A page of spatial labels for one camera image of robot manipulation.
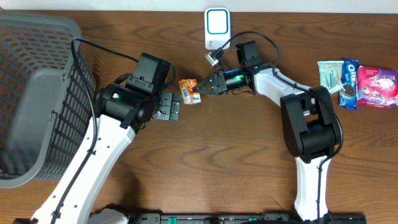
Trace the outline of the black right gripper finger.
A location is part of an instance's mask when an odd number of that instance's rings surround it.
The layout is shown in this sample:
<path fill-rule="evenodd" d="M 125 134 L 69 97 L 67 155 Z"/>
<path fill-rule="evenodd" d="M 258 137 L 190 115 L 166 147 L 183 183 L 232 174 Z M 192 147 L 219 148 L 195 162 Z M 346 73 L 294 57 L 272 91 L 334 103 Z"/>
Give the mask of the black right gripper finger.
<path fill-rule="evenodd" d="M 201 85 L 197 84 L 193 87 L 193 92 L 204 95 L 218 95 L 217 87 L 214 87 L 213 85 L 208 83 L 202 83 Z"/>
<path fill-rule="evenodd" d="M 204 80 L 196 85 L 197 89 L 217 89 L 217 73 L 208 75 Z"/>

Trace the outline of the orange small snack box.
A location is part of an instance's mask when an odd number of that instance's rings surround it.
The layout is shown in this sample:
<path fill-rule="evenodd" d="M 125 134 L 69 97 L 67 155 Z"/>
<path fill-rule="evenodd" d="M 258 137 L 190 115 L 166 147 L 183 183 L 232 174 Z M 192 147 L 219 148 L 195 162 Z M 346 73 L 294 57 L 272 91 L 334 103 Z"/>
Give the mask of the orange small snack box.
<path fill-rule="evenodd" d="M 193 91 L 193 87 L 197 85 L 195 79 L 183 79 L 178 81 L 183 103 L 186 105 L 195 105 L 201 102 L 200 94 Z"/>

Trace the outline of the mint green snack pack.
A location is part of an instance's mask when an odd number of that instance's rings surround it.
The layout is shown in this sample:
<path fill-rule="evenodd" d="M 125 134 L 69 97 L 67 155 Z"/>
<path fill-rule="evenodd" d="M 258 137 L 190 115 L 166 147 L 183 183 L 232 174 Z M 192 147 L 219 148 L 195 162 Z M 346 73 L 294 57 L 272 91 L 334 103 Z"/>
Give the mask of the mint green snack pack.
<path fill-rule="evenodd" d="M 318 61 L 317 62 L 320 85 L 325 87 L 330 94 L 334 94 L 343 88 L 341 82 L 343 61 Z"/>

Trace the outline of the blue Oreo cookie pack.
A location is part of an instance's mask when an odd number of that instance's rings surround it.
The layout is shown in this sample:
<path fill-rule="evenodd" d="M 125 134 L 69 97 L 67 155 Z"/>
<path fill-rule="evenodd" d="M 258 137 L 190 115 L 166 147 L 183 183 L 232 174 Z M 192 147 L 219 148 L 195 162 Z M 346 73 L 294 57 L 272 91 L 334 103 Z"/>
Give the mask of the blue Oreo cookie pack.
<path fill-rule="evenodd" d="M 341 83 L 339 91 L 339 106 L 349 110 L 357 110 L 357 72 L 359 60 L 345 58 L 342 65 Z"/>

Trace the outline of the purple pink Carefree pack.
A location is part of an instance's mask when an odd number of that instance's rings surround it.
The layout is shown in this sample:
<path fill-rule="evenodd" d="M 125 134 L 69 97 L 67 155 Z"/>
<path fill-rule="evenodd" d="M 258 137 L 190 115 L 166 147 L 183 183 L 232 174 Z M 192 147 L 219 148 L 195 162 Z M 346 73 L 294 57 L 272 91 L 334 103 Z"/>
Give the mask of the purple pink Carefree pack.
<path fill-rule="evenodd" d="M 357 103 L 378 108 L 397 106 L 397 71 L 360 66 Z"/>

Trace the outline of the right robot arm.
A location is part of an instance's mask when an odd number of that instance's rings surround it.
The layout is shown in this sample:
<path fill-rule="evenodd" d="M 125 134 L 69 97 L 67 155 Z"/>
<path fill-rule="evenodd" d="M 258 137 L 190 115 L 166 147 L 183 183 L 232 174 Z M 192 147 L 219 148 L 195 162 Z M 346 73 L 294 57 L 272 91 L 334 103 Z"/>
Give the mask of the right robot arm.
<path fill-rule="evenodd" d="M 343 137 L 328 90 L 295 83 L 275 66 L 265 64 L 253 40 L 235 47 L 240 67 L 208 75 L 193 92 L 224 95 L 247 86 L 278 105 L 285 145 L 297 166 L 295 212 L 303 222 L 330 221 L 326 205 L 328 166 Z"/>

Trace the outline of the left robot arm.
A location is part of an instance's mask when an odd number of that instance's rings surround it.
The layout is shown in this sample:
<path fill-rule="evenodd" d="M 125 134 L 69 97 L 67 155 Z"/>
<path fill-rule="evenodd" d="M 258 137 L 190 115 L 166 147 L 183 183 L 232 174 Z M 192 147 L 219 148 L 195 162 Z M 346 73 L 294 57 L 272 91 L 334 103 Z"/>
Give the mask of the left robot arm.
<path fill-rule="evenodd" d="M 173 110 L 167 75 L 175 67 L 143 53 L 133 73 L 100 89 L 84 139 L 60 182 L 31 218 L 14 223 L 129 223 L 131 216 L 114 205 L 91 213 L 111 169 L 140 129 Z"/>

